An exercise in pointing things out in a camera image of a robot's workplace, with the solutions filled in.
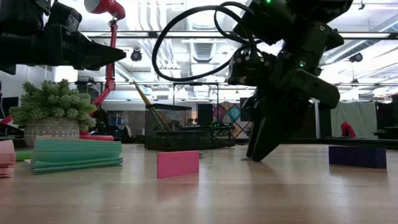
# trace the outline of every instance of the potted plant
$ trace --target potted plant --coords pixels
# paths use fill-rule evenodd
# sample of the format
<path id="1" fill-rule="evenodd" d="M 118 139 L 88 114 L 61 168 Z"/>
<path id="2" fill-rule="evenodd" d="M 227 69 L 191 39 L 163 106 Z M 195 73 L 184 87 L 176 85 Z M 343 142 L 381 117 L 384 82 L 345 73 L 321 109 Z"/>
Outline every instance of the potted plant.
<path id="1" fill-rule="evenodd" d="M 96 110 L 89 94 L 70 90 L 67 80 L 44 81 L 42 89 L 23 84 L 21 106 L 10 108 L 13 123 L 25 126 L 25 142 L 33 147 L 36 136 L 79 138 L 79 130 L 95 126 L 90 113 Z"/>

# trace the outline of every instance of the plant pot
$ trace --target plant pot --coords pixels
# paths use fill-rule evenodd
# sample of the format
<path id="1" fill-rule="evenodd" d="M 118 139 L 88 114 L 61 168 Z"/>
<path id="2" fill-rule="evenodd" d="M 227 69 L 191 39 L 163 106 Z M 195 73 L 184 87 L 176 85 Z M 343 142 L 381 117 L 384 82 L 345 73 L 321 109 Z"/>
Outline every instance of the plant pot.
<path id="1" fill-rule="evenodd" d="M 36 136 L 79 138 L 79 124 L 75 119 L 69 118 L 45 118 L 28 121 L 25 126 L 25 143 L 33 148 Z"/>

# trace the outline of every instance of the wooden tabletop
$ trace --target wooden tabletop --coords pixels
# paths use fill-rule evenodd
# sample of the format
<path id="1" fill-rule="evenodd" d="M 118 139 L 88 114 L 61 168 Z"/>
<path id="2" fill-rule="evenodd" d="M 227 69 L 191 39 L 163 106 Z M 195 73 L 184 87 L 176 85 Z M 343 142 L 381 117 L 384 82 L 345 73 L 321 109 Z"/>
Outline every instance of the wooden tabletop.
<path id="1" fill-rule="evenodd" d="M 204 151 L 200 172 L 157 180 L 156 152 L 124 165 L 0 179 L 2 224 L 397 223 L 398 151 L 385 170 L 328 165 L 327 146 L 284 145 L 262 162 L 245 146 Z"/>

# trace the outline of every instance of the red block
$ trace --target red block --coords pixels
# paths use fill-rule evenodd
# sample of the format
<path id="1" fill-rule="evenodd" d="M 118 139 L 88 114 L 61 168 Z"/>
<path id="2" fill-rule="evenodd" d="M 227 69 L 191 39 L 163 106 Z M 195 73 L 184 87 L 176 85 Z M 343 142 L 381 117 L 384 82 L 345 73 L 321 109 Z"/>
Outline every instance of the red block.
<path id="1" fill-rule="evenodd" d="M 113 136 L 80 136 L 80 139 L 97 140 L 97 141 L 114 141 Z"/>
<path id="2" fill-rule="evenodd" d="M 157 178 L 199 172 L 199 151 L 160 152 L 157 154 Z"/>

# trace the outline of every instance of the wire mesh basket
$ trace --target wire mesh basket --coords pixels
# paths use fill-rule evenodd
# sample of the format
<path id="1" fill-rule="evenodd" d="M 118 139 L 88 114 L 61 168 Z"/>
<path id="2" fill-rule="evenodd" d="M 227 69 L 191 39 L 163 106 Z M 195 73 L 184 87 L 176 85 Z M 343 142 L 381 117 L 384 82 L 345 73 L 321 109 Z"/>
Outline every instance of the wire mesh basket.
<path id="1" fill-rule="evenodd" d="M 159 151 L 214 149 L 227 146 L 226 142 L 231 140 L 230 134 L 215 137 L 210 126 L 192 126 L 188 122 L 191 118 L 191 107 L 146 106 L 145 148 Z"/>

